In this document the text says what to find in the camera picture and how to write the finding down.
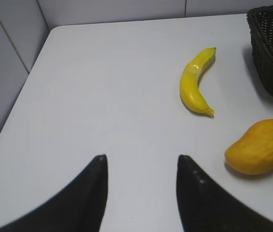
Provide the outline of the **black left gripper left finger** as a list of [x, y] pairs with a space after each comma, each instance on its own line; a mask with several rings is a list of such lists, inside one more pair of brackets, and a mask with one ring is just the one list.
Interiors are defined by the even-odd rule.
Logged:
[[107, 156], [98, 155], [55, 196], [0, 232], [97, 232], [107, 196]]

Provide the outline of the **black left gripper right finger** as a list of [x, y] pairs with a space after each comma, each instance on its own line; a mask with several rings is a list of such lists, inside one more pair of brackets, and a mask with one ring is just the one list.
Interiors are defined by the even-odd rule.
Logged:
[[273, 222], [217, 184], [188, 155], [179, 155], [176, 196], [186, 232], [273, 232]]

